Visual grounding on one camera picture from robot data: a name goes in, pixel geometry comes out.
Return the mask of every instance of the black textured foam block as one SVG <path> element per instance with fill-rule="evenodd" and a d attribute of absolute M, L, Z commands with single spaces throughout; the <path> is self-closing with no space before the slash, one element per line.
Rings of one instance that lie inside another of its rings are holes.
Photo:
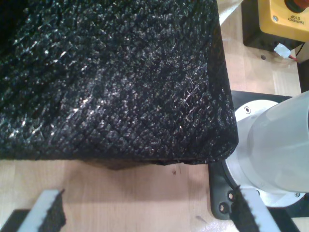
<path fill-rule="evenodd" d="M 194 164 L 235 149 L 216 0 L 0 9 L 1 159 Z"/>

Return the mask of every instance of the black foam pad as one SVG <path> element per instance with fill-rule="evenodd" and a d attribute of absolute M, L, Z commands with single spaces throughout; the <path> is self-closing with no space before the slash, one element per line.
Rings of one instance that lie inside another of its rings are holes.
<path fill-rule="evenodd" d="M 216 0 L 0 9 L 1 159 L 207 163 L 235 149 Z"/>

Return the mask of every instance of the light wood surface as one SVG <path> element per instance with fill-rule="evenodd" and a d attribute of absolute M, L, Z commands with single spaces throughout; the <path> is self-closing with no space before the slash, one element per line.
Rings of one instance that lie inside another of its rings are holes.
<path fill-rule="evenodd" d="M 242 43 L 238 7 L 222 24 L 231 88 L 295 96 L 296 63 Z M 207 165 L 111 171 L 79 161 L 0 161 L 0 228 L 44 189 L 65 189 L 62 232 L 234 232 L 210 213 Z M 302 232 L 309 220 L 295 220 Z"/>

